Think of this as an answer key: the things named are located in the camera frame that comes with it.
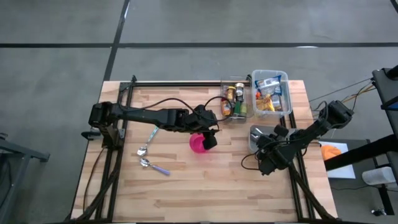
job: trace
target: orange object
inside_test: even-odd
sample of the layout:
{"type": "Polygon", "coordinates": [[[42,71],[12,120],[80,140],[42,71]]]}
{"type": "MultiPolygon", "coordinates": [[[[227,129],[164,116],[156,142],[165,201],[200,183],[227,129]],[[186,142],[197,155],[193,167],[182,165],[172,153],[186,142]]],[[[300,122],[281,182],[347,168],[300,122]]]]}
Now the orange object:
{"type": "Polygon", "coordinates": [[[341,154],[340,149],[336,148],[335,146],[327,145],[321,147],[321,152],[324,161],[341,154]]]}

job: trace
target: white object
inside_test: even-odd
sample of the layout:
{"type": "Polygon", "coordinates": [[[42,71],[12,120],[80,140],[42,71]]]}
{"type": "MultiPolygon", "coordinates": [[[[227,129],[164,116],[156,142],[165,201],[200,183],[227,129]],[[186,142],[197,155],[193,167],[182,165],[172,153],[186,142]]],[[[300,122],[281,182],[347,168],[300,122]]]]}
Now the white object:
{"type": "MultiPolygon", "coordinates": [[[[320,141],[319,143],[322,144],[322,146],[326,146],[326,145],[334,146],[334,147],[338,148],[341,151],[341,153],[348,152],[348,147],[347,147],[347,144],[345,144],[345,143],[324,142],[324,141],[320,141]]],[[[329,178],[355,179],[354,168],[352,165],[348,165],[348,166],[340,167],[340,168],[337,168],[334,170],[329,170],[328,177],[329,178]]]]}
{"type": "Polygon", "coordinates": [[[396,181],[391,167],[382,167],[365,171],[362,173],[362,179],[368,185],[390,184],[396,181]]]}
{"type": "Polygon", "coordinates": [[[267,115],[277,115],[279,117],[285,116],[292,112],[292,104],[290,102],[290,93],[289,93],[289,79],[287,78],[287,74],[283,71],[276,70],[255,70],[251,74],[251,86],[252,86],[252,107],[256,116],[265,117],[267,115]],[[255,81],[265,80],[268,78],[274,78],[280,75],[280,88],[282,90],[282,96],[280,96],[280,105],[282,107],[282,111],[262,111],[257,109],[256,104],[256,84],[255,81]]]}

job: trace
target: white paper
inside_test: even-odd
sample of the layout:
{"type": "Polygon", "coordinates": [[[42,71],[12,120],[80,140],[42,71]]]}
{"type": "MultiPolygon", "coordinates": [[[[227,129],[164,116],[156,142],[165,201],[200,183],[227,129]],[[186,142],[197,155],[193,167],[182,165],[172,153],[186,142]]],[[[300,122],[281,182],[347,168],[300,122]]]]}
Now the white paper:
{"type": "MultiPolygon", "coordinates": [[[[336,142],[324,142],[320,141],[320,144],[322,146],[334,146],[338,148],[341,153],[348,152],[348,147],[347,144],[345,143],[336,143],[336,142]]],[[[352,165],[340,167],[338,169],[330,170],[328,171],[328,177],[329,178],[345,178],[345,179],[355,179],[355,173],[354,173],[354,168],[352,165]]]]}

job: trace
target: wooden table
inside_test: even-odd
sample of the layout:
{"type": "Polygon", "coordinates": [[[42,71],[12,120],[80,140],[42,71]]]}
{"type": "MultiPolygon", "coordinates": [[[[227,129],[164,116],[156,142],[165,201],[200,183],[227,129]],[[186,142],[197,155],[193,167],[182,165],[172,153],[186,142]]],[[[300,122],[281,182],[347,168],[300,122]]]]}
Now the wooden table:
{"type": "MultiPolygon", "coordinates": [[[[313,123],[304,82],[290,81],[290,97],[298,128],[313,123]]],[[[119,82],[104,82],[99,101],[116,102],[119,82]]],[[[220,94],[219,87],[134,87],[132,105],[142,107],[164,98],[177,97],[195,107],[220,94]]],[[[166,101],[153,110],[184,108],[177,101],[166,101]]],[[[220,101],[207,108],[220,118],[220,101]]],[[[171,171],[166,176],[144,168],[136,152],[143,146],[154,125],[129,122],[126,131],[114,222],[292,222],[297,216],[288,170],[269,176],[245,170],[241,159],[248,154],[248,131],[251,125],[275,126],[278,118],[249,119],[245,124],[220,123],[218,145],[206,154],[195,154],[189,147],[189,134],[159,130],[149,145],[148,160],[171,171]]],[[[101,151],[101,140],[90,141],[72,211],[81,215],[83,195],[94,161],[101,151]]],[[[86,206],[100,189],[105,153],[93,175],[86,206]]],[[[311,144],[304,157],[310,188],[321,204],[336,217],[336,208],[320,148],[311,144]]],[[[249,158],[245,163],[255,167],[249,158]]],[[[302,207],[306,214],[303,193],[302,207]]]]}

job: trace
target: clear plastic bin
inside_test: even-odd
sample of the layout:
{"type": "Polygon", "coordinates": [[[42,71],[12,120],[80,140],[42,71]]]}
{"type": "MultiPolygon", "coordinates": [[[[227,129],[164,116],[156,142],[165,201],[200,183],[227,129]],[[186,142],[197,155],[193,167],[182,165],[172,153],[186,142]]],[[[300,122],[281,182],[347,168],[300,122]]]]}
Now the clear plastic bin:
{"type": "Polygon", "coordinates": [[[247,75],[247,76],[230,76],[230,77],[223,77],[221,79],[221,88],[220,88],[220,95],[221,96],[226,96],[225,92],[224,92],[224,86],[235,86],[235,84],[237,83],[243,83],[244,84],[244,91],[243,91],[243,98],[244,98],[244,103],[246,104],[246,115],[242,116],[236,116],[235,114],[233,114],[230,119],[227,119],[224,121],[224,123],[245,123],[247,118],[251,118],[254,116],[254,112],[253,112],[253,106],[252,106],[252,96],[251,96],[251,89],[252,89],[252,81],[251,81],[251,76],[247,75]]]}
{"type": "Polygon", "coordinates": [[[265,117],[268,115],[277,115],[282,117],[284,115],[290,114],[292,112],[292,104],[290,102],[290,93],[289,93],[289,79],[287,78],[287,74],[283,71],[275,71],[275,70],[255,70],[252,72],[252,105],[254,114],[258,117],[265,117]],[[256,84],[254,83],[257,80],[264,80],[267,78],[273,78],[280,75],[280,89],[282,91],[282,96],[280,96],[280,105],[282,107],[282,111],[263,111],[257,109],[256,104],[256,84]]]}

